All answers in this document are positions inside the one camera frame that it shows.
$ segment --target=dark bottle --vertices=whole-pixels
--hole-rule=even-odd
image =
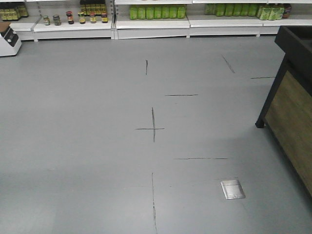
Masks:
[[[101,14],[102,23],[108,23],[107,13]]]
[[[74,24],[74,17],[72,11],[66,11],[67,20],[69,24]]]

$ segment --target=white shelf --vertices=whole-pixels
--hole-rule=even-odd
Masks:
[[[193,3],[297,3],[312,4],[312,0],[193,0]]]
[[[86,21],[85,24],[80,24],[78,19],[76,19],[74,24],[69,24],[67,21],[63,21],[60,26],[55,26],[53,24],[53,20],[51,20],[50,25],[44,25],[41,21],[39,22],[35,28],[34,32],[55,32],[55,31],[80,31],[80,30],[99,30],[99,29],[111,29],[112,28],[112,16],[108,16],[108,23],[102,23],[101,17],[97,16],[96,23],[90,23]]]
[[[193,3],[267,3],[267,0],[193,0]]]
[[[189,28],[190,24],[185,19],[152,19],[131,20],[129,16],[118,15],[116,21],[117,29],[166,29],[166,28]]]
[[[115,0],[115,5],[192,4],[192,0]]]
[[[312,15],[290,15],[287,19],[281,20],[265,20],[263,26],[281,26],[281,25],[300,25],[309,26],[312,25]]]
[[[312,0],[268,0],[268,3],[312,4]]]
[[[263,21],[256,17],[238,16],[238,17],[217,17],[207,15],[188,16],[191,28],[200,27],[260,27]]]
[[[26,0],[26,2],[34,2],[34,1],[67,1],[67,0]]]
[[[21,18],[19,21],[12,21],[10,26],[17,32],[31,31],[39,19],[40,16],[29,16],[27,18]]]
[[[24,1],[24,0],[0,0],[0,2],[21,2],[21,1]]]

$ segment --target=glass bottle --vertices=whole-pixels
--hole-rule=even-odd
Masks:
[[[84,16],[84,12],[83,11],[78,12],[78,16],[79,16],[79,23],[80,24],[85,24],[86,23],[86,18]]]
[[[61,25],[59,15],[53,15],[53,21],[54,21],[54,25],[55,26],[60,26]]]
[[[96,22],[97,22],[96,14],[94,12],[90,12],[90,23]]]
[[[67,20],[69,24],[74,24],[74,17],[72,11],[66,11]]]
[[[108,23],[107,13],[101,14],[102,23]]]
[[[44,22],[44,25],[50,25],[50,23],[51,23],[48,16],[43,17],[43,22]]]

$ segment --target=floor outlet cover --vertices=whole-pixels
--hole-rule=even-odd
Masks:
[[[239,180],[224,180],[221,181],[223,193],[227,200],[245,198],[244,191]]]

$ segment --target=shelf base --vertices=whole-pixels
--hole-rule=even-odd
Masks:
[[[114,38],[114,32],[110,29],[103,30],[75,30],[35,32],[35,41],[40,39],[69,39],[69,38]]]
[[[189,37],[189,28],[117,29],[116,39]]]
[[[226,36],[226,35],[256,35],[261,27],[202,27],[190,28],[190,36]]]

